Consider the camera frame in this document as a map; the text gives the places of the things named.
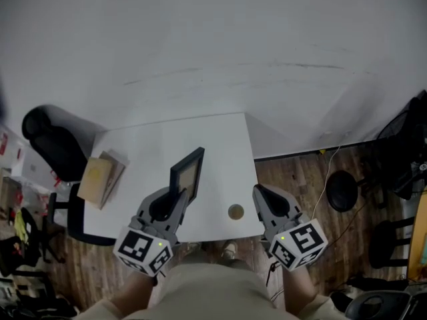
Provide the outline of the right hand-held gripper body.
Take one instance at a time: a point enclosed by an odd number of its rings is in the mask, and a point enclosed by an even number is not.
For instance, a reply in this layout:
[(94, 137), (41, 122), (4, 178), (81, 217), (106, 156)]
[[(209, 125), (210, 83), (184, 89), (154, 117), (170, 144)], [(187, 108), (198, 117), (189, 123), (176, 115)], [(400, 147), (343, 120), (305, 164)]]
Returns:
[(298, 213), (286, 224), (264, 233), (266, 251), (288, 271), (313, 263), (328, 246), (328, 240), (317, 219)]

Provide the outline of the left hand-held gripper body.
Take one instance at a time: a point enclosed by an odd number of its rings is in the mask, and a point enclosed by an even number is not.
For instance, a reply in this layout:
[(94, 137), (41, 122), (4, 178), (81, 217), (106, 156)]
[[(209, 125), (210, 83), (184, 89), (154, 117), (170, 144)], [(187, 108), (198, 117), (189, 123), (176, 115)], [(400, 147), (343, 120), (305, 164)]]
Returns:
[(142, 211), (121, 229), (113, 254), (127, 267), (155, 277), (173, 257), (179, 216), (158, 221)]

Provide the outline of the black picture frame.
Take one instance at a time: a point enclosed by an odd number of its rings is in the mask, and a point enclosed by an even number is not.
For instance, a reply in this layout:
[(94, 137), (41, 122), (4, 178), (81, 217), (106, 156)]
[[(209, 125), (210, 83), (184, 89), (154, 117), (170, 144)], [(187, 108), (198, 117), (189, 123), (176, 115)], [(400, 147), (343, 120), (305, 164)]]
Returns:
[(187, 191), (190, 204), (197, 197), (204, 152), (203, 147), (198, 147), (171, 167), (169, 179), (171, 198), (176, 198), (182, 191)]

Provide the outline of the person's right forearm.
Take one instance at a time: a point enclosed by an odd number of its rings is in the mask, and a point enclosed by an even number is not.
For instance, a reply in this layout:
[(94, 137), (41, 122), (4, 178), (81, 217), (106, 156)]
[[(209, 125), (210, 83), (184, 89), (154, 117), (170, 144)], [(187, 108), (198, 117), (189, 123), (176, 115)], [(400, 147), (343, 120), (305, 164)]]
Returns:
[(286, 311), (298, 315), (316, 298), (317, 290), (306, 266), (294, 271), (283, 269), (282, 276)]

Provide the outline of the person's left forearm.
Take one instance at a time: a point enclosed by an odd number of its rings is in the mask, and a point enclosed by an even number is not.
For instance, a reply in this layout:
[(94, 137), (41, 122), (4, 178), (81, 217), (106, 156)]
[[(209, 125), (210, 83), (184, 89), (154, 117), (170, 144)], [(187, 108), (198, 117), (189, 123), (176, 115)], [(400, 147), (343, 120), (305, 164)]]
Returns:
[(134, 271), (110, 301), (124, 317), (127, 317), (147, 309), (154, 286), (154, 278)]

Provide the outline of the white desk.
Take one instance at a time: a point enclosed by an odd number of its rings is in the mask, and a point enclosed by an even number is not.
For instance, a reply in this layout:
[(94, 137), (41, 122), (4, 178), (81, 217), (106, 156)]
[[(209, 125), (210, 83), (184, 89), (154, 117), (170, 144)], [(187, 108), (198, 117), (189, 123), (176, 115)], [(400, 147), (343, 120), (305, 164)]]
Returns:
[[(223, 241), (261, 235), (252, 199), (258, 182), (243, 114), (215, 115), (99, 133), (92, 155), (113, 149), (129, 164), (102, 209), (85, 206), (86, 234), (117, 238), (145, 197), (167, 187), (173, 165), (198, 147), (205, 153), (197, 197), (177, 230), (181, 242)], [(231, 205), (244, 208), (240, 220), (228, 216)]]

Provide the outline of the black standing fan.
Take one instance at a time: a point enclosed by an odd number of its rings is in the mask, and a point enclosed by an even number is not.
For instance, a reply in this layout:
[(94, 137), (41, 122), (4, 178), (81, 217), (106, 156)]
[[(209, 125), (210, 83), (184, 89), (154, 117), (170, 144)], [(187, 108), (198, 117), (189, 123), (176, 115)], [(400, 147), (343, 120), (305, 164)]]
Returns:
[(427, 91), (423, 90), (379, 132), (373, 141), (372, 155), (363, 158), (368, 175), (357, 181), (347, 171), (339, 170), (326, 181), (326, 197), (339, 211), (350, 210), (358, 196), (379, 187), (382, 202), (388, 206), (388, 194), (405, 200), (427, 187)]

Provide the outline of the tan cardboard box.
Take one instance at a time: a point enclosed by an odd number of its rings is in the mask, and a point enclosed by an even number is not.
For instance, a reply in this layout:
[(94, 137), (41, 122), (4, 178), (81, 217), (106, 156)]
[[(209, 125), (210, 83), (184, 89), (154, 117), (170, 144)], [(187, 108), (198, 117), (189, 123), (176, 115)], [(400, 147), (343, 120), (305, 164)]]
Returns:
[(90, 157), (77, 192), (77, 196), (97, 209), (103, 205), (113, 163), (107, 159)]

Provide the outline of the person's beige clothing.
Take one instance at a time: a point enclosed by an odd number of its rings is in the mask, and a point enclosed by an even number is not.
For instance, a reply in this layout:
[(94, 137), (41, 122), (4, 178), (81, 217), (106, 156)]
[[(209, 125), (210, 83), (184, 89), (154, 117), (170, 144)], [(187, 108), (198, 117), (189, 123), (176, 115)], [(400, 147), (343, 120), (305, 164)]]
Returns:
[(126, 315), (101, 300), (74, 320), (347, 320), (329, 297), (316, 295), (296, 314), (278, 309), (256, 273), (212, 263), (170, 270), (157, 304)]

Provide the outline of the black office chair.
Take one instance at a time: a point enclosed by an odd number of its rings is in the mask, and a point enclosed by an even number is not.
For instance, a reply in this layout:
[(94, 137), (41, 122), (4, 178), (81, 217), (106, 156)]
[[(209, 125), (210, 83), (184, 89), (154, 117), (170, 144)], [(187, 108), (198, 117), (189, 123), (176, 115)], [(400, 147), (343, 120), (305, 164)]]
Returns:
[(50, 118), (40, 107), (30, 110), (23, 118), (21, 130), (32, 148), (52, 168), (56, 176), (65, 183), (71, 183), (69, 199), (58, 201), (57, 194), (49, 197), (47, 220), (54, 222), (59, 210), (67, 212), (67, 233), (70, 237), (87, 244), (111, 247), (115, 239), (86, 234), (84, 232), (85, 201), (77, 196), (79, 182), (87, 165), (76, 138), (67, 129), (52, 125)]

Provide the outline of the round yellow table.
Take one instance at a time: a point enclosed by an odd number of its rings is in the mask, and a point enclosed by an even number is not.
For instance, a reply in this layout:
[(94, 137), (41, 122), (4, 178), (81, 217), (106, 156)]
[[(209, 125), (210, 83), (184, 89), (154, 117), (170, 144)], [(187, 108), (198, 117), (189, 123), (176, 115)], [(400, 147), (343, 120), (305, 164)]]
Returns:
[[(412, 226), (411, 237), (397, 238), (396, 230)], [(409, 245), (407, 259), (393, 259), (396, 247)], [(416, 215), (399, 221), (383, 221), (373, 232), (368, 258), (371, 267), (406, 267), (408, 279), (417, 281), (427, 273), (427, 189), (420, 198)]]

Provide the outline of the yellow cloth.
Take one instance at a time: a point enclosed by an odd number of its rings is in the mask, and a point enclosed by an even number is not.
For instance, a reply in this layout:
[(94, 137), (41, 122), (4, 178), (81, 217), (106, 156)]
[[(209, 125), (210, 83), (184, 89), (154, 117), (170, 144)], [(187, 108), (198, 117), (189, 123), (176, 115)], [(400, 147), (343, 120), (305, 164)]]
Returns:
[(15, 214), (15, 220), (14, 220), (14, 229), (18, 236), (18, 238), (25, 244), (28, 243), (28, 234), (26, 231), (26, 225), (23, 220), (23, 214), (22, 210), (18, 210)]

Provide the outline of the pile of clear storage boxes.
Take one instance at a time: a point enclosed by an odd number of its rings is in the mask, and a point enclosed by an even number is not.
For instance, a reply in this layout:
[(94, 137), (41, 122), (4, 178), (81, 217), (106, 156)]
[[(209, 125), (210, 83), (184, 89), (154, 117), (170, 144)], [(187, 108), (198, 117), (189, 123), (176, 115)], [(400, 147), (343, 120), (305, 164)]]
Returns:
[(42, 212), (52, 193), (58, 201), (69, 200), (71, 184), (62, 182), (40, 154), (0, 124), (0, 171), (3, 169), (19, 185), (21, 207)]

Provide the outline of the black bag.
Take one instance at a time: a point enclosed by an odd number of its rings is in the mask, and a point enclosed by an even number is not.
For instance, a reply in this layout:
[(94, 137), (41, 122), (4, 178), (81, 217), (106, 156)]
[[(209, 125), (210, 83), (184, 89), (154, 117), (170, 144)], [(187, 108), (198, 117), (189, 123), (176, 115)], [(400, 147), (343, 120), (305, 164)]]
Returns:
[(0, 274), (7, 277), (23, 265), (36, 267), (40, 252), (40, 231), (26, 208), (21, 210), (28, 241), (22, 242), (18, 236), (0, 240)]

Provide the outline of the wooden shelf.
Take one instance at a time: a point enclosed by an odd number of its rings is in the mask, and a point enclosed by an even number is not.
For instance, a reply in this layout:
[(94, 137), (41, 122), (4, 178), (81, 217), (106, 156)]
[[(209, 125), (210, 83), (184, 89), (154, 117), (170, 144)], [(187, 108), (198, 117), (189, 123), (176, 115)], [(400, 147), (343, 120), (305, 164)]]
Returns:
[(6, 213), (15, 202), (15, 184), (7, 169), (0, 168), (0, 211)]

